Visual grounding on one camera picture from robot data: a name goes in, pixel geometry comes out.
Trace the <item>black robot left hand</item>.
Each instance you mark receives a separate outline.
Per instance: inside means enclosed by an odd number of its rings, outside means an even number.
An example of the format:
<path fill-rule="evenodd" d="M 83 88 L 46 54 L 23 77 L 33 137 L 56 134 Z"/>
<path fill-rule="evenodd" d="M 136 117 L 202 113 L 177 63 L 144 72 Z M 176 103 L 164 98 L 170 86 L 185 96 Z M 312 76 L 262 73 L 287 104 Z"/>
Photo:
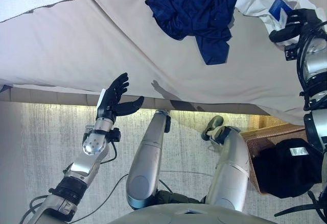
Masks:
<path fill-rule="evenodd" d="M 126 116 L 138 111 L 144 102 L 144 97 L 140 96 L 132 102 L 119 103 L 122 95 L 127 92 L 128 74 L 123 73 L 117 77 L 105 90 L 100 105 L 97 108 L 96 119 L 107 118 L 115 122 L 118 116 Z"/>

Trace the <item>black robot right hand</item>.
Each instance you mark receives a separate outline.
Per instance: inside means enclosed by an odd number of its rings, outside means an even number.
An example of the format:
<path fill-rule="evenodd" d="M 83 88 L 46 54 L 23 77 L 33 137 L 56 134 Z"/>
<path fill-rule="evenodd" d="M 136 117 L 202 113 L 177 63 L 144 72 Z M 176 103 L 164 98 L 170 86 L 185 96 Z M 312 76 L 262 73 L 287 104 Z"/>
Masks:
<path fill-rule="evenodd" d="M 273 43 L 281 43 L 298 37 L 322 23 L 313 9 L 295 9 L 287 13 L 286 26 L 281 30 L 273 30 L 269 39 Z"/>

